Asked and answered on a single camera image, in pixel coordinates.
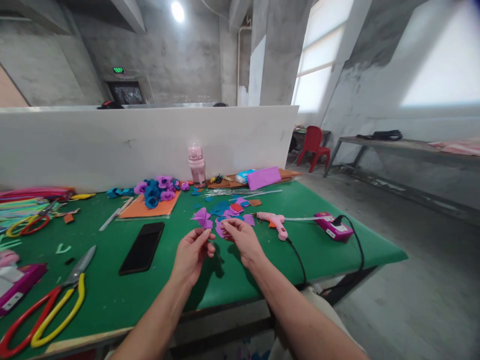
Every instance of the red and yellow scissors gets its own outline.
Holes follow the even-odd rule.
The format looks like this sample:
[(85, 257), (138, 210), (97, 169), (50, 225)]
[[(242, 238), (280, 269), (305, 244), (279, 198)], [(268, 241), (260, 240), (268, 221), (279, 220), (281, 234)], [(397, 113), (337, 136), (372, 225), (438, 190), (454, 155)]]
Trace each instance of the red and yellow scissors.
[[(56, 198), (55, 200), (53, 200), (50, 204), (48, 204), (47, 207), (45, 207), (38, 214), (26, 217), (22, 221), (19, 221), (16, 224), (12, 225), (12, 227), (10, 227), (6, 231), (6, 235), (9, 238), (17, 238), (20, 235), (30, 235), (30, 234), (36, 233), (38, 230), (46, 227), (47, 224), (50, 222), (49, 212), (50, 210), (52, 210), (52, 208), (54, 207), (54, 205), (57, 203), (58, 200), (59, 198)], [(43, 221), (43, 223), (40, 224), (40, 226), (35, 226), (40, 221)], [(23, 225), (23, 228), (20, 231), (14, 232), (15, 229), (21, 225)]]
[[(3, 339), (0, 342), (0, 357), (2, 359), (8, 359), (18, 354), (25, 347), (27, 347), (28, 344), (31, 344), (32, 348), (41, 347), (46, 343), (48, 343), (49, 341), (51, 341), (53, 338), (55, 338), (58, 334), (62, 332), (63, 329), (67, 327), (67, 325), (70, 323), (70, 321), (72, 321), (72, 319), (77, 314), (80, 307), (82, 306), (82, 303), (84, 302), (84, 299), (85, 299), (84, 271), (89, 265), (90, 261), (92, 260), (92, 257), (94, 256), (96, 248), (97, 246), (95, 245), (90, 250), (88, 250), (88, 252), (80, 259), (80, 261), (73, 268), (73, 270), (70, 273), (70, 276), (63, 284), (57, 286), (52, 291), (50, 291), (47, 295), (45, 295), (42, 299), (40, 299), (36, 304), (34, 304), (30, 309), (28, 309), (22, 316), (20, 316), (17, 319), (17, 321), (13, 323), (13, 325), (8, 329), (8, 331), (3, 336)], [(62, 289), (70, 285), (72, 285), (73, 287), (67, 290), (66, 294), (63, 296), (60, 302), (50, 312), (50, 309), (53, 307), (55, 300), (57, 299), (60, 292), (62, 292)], [(50, 335), (44, 338), (41, 338), (47, 326), (52, 322), (52, 320), (58, 314), (60, 309), (65, 305), (68, 299), (72, 296), (76, 287), (78, 287), (78, 300), (76, 301), (75, 306), (73, 307), (73, 310), (70, 312), (70, 314), (68, 314), (65, 320)], [(27, 319), (30, 315), (32, 315), (35, 312), (35, 310), (37, 310), (37, 308), (39, 308), (46, 301), (48, 302), (46, 303), (45, 308), (41, 312), (40, 317), (35, 323), (35, 326), (30, 331), (30, 333), (25, 338), (25, 340), (23, 340), (22, 343), (18, 345), (16, 348), (9, 349), (9, 342), (12, 339), (15, 332), (17, 331), (20, 324), (23, 323), (25, 319)]]

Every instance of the black hair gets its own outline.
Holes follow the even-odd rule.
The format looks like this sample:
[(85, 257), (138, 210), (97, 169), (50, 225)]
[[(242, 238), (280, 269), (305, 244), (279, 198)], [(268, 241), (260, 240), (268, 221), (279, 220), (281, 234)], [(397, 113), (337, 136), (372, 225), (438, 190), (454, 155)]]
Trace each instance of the black hair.
[(106, 110), (106, 109), (125, 109), (125, 108), (116, 101), (107, 100), (101, 106), (97, 107), (97, 109)]

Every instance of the red chair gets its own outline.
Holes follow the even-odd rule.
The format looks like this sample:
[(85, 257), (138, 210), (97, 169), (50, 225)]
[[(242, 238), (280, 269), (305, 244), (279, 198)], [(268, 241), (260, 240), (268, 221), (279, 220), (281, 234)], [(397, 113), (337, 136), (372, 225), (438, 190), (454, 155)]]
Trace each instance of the red chair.
[(298, 156), (298, 162), (296, 163), (297, 166), (302, 162), (305, 152), (309, 151), (314, 154), (313, 159), (311, 160), (310, 170), (308, 171), (309, 173), (314, 171), (317, 161), (323, 155), (326, 155), (325, 167), (327, 167), (330, 162), (330, 149), (328, 147), (320, 146), (322, 143), (322, 137), (323, 133), (321, 128), (317, 126), (309, 126), (306, 128), (305, 144), (303, 144), (303, 149)]

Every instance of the hot glue gun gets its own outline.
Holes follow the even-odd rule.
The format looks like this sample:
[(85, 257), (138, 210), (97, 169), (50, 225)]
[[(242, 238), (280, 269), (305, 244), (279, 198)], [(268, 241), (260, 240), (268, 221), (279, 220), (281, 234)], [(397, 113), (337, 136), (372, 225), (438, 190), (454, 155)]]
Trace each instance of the hot glue gun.
[(278, 238), (280, 240), (285, 241), (289, 237), (289, 234), (287, 233), (284, 226), (282, 225), (285, 222), (285, 216), (277, 215), (271, 212), (259, 211), (256, 213), (256, 217), (259, 218), (260, 220), (270, 221), (270, 224), (274, 225), (278, 230)]

